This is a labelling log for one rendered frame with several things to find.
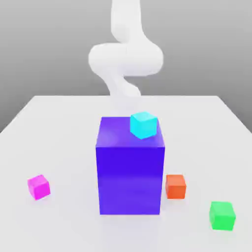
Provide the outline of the small cyan cube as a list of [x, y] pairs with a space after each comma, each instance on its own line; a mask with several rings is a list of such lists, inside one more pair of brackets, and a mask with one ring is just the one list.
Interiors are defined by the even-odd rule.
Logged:
[[130, 132], [139, 139], [157, 134], [158, 118], [148, 112], [139, 112], [130, 116]]

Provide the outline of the small orange cube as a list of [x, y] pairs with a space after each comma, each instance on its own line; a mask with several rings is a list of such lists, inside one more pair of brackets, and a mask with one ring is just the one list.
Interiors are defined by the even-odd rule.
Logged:
[[182, 174], [166, 175], [165, 190], [168, 199], [184, 199], [186, 188], [187, 185]]

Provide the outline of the small magenta cube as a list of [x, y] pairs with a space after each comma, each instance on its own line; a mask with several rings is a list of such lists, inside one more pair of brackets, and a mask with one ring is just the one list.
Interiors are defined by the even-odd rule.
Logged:
[[42, 199], [51, 193], [49, 181], [43, 175], [28, 179], [28, 188], [35, 200]]

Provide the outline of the small green cube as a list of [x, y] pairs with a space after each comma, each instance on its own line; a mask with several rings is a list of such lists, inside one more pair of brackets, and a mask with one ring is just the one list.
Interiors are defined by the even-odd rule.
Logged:
[[213, 230], [232, 231], [236, 214], [232, 203], [225, 201], [212, 201], [209, 211], [210, 224]]

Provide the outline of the large purple box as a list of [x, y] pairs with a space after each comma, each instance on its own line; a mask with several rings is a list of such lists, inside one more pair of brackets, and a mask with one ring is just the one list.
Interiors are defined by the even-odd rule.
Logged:
[[160, 213], [165, 144], [161, 128], [139, 139], [128, 117], [102, 117], [96, 141], [99, 211], [102, 215]]

